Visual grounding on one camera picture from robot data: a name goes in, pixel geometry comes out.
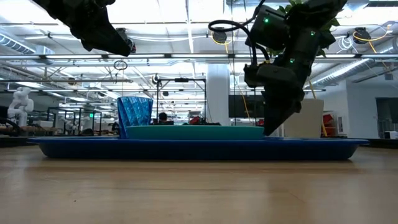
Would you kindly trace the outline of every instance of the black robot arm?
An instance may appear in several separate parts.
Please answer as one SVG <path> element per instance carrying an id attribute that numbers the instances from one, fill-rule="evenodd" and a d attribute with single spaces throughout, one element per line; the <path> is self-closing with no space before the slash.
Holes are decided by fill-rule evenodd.
<path id="1" fill-rule="evenodd" d="M 322 30 L 322 27 L 335 18 L 346 2 L 309 0 L 293 6 L 287 14 L 263 6 L 264 1 L 256 8 L 254 25 L 248 33 L 246 45 L 260 48 L 262 52 L 265 50 L 261 45 L 284 50 L 273 63 L 259 65 L 254 51 L 252 63 L 244 67 L 244 79 L 248 86 L 263 86 L 265 90 L 262 92 L 265 100 L 265 135 L 270 135 L 292 114 L 300 112 L 303 86 L 311 74 L 318 51 L 336 41 L 330 31 Z M 209 23 L 209 29 L 213 30 L 213 25 L 221 23 L 231 24 L 213 21 Z"/>

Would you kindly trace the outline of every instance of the white column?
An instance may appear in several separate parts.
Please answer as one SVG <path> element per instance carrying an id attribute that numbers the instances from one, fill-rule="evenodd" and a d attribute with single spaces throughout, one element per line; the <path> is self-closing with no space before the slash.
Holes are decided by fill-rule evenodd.
<path id="1" fill-rule="evenodd" d="M 229 69 L 225 64 L 209 64 L 207 71 L 207 111 L 209 122 L 229 126 Z"/>

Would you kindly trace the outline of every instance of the blue tray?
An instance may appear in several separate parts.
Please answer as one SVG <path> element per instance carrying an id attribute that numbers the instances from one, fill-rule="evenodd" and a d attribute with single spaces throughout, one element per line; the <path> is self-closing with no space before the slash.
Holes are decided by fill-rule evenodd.
<path id="1" fill-rule="evenodd" d="M 128 140 L 108 137 L 35 138 L 53 158 L 172 160 L 343 160 L 367 140 L 282 139 L 250 141 Z"/>

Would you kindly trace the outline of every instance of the wooden table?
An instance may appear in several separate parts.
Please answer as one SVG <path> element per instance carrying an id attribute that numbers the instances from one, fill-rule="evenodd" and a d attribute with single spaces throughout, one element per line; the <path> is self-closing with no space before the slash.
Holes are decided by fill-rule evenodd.
<path id="1" fill-rule="evenodd" d="M 397 223 L 398 151 L 348 162 L 47 159 L 0 149 L 0 223 Z"/>

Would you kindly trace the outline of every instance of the ceiling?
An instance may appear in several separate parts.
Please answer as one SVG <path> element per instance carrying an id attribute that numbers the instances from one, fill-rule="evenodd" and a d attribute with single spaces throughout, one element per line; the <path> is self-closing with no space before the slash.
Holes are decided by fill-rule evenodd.
<path id="1" fill-rule="evenodd" d="M 234 41 L 231 42 L 227 49 L 224 45 L 215 44 L 211 38 L 207 36 L 210 33 L 207 26 L 210 21 L 215 19 L 232 19 L 242 22 L 252 16 L 252 12 L 259 1 L 247 0 L 245 7 L 243 1 L 227 0 L 116 0 L 116 2 L 108 6 L 109 20 L 115 28 L 123 27 L 127 29 L 128 36 L 134 40 L 137 47 L 137 54 L 248 54 L 249 48 L 245 46 L 246 34 L 242 31 L 236 31 Z M 391 40 L 398 33 L 397 20 L 398 7 L 365 7 L 369 1 L 353 0 L 348 1 L 345 9 L 337 16 L 341 26 L 332 27 L 332 34 L 337 38 L 336 43 L 327 50 L 328 54 L 352 54 L 357 50 L 359 53 L 369 53 L 368 44 L 358 45 L 351 44 L 348 40 L 343 42 L 343 36 L 354 32 L 355 27 L 365 27 L 371 34 L 372 38 L 378 38 L 385 35 L 385 38 L 374 41 L 375 46 Z M 271 7 L 285 6 L 287 1 L 266 1 Z M 69 31 L 69 28 L 59 21 L 51 18 L 43 9 L 35 5 L 29 0 L 2 0 L 0 1 L 0 32 L 4 31 L 14 35 L 21 42 L 30 45 L 43 45 L 53 50 L 55 54 L 107 54 L 101 50 L 92 50 L 87 52 L 76 38 Z M 228 34 L 229 40 L 232 40 L 232 34 Z M 0 54 L 16 55 L 18 52 L 7 47 L 0 46 Z M 160 78 L 206 78 L 208 73 L 208 64 L 215 63 L 211 60 L 186 59 L 126 59 L 129 64 L 128 68 L 123 71 L 117 71 L 113 67 L 116 60 L 108 60 L 107 62 L 98 60 L 54 60 L 52 65 L 37 63 L 32 60 L 7 60 L 7 65 L 13 65 L 18 69 L 27 70 L 30 75 L 17 72 L 21 78 L 38 79 L 51 75 L 54 80 L 64 80 L 74 77 L 76 79 L 128 79 L 131 82 L 107 82 L 100 83 L 100 88 L 115 90 L 140 90 L 153 89 L 152 78 L 157 74 Z M 243 81 L 243 66 L 246 60 L 238 60 L 235 65 L 231 65 L 231 75 L 239 76 L 237 78 L 238 85 L 242 89 L 247 89 L 247 85 Z M 324 60 L 314 63 L 312 76 L 316 78 L 319 74 L 327 72 L 329 69 L 341 63 L 338 60 Z M 366 82 L 381 82 L 379 79 L 371 79 Z M 81 83 L 69 85 L 67 83 L 52 83 L 54 88 L 59 89 L 85 89 Z M 43 89 L 49 88 L 50 85 L 44 85 Z M 231 88 L 234 87 L 233 78 L 230 82 Z M 200 83 L 174 83 L 170 82 L 164 89 L 189 89 L 195 91 L 170 92 L 169 96 L 161 96 L 161 98 L 169 99 L 195 99 L 203 97 Z M 97 93 L 88 94 L 80 93 L 62 93 L 57 97 L 60 101 L 64 101 L 61 96 L 86 98 L 91 102 L 104 101 L 98 97 Z M 115 91 L 116 96 L 145 96 L 153 97 L 154 93 L 138 93 Z M 167 106 L 168 101 L 164 102 L 164 110 L 172 110 Z M 181 113 L 188 110 L 201 110 L 203 103 L 191 101 L 189 104 L 174 106 L 174 112 L 177 108 L 182 108 Z"/>

